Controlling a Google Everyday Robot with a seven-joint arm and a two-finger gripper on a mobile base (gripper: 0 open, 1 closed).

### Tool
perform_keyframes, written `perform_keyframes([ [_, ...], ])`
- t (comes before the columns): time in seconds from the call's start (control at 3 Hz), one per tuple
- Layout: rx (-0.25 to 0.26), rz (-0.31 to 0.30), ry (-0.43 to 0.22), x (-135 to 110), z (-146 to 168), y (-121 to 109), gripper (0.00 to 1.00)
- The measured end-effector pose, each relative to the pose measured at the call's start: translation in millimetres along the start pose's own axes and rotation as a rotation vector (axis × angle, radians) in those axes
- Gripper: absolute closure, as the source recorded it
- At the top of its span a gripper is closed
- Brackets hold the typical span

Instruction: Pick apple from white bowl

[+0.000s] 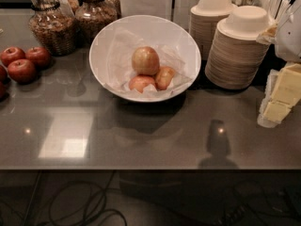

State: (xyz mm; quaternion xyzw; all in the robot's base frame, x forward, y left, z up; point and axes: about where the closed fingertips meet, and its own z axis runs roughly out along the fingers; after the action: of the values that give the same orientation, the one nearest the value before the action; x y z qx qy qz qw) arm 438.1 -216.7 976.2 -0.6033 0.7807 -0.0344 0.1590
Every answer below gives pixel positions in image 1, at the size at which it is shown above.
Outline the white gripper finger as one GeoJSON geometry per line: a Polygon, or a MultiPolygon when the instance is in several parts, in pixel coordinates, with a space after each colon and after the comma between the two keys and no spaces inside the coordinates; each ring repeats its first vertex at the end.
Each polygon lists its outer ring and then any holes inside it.
{"type": "Polygon", "coordinates": [[[257,124],[264,127],[264,128],[275,128],[277,124],[273,121],[269,121],[263,116],[263,112],[268,105],[270,100],[271,94],[277,82],[279,71],[271,70],[266,81],[265,91],[264,91],[264,98],[261,101],[261,106],[259,109],[259,116],[257,118],[257,124]]]}

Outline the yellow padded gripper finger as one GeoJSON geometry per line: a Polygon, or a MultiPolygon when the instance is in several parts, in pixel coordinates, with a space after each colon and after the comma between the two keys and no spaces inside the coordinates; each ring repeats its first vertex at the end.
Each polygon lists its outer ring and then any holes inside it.
{"type": "Polygon", "coordinates": [[[272,122],[281,123],[301,100],[301,64],[288,63],[277,73],[263,116],[272,122]]]}

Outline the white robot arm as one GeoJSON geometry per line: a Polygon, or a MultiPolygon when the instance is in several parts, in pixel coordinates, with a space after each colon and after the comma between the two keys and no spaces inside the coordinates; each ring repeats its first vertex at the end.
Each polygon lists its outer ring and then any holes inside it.
{"type": "Polygon", "coordinates": [[[301,0],[295,0],[280,18],[275,51],[286,64],[267,77],[257,118],[258,125],[266,128],[281,124],[301,100],[301,0]]]}

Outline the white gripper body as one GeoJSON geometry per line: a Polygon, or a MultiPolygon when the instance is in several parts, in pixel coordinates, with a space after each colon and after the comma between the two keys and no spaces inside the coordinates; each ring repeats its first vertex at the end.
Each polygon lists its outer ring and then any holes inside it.
{"type": "Polygon", "coordinates": [[[256,38],[256,42],[260,44],[270,45],[276,42],[277,26],[275,24],[269,26],[256,38]]]}

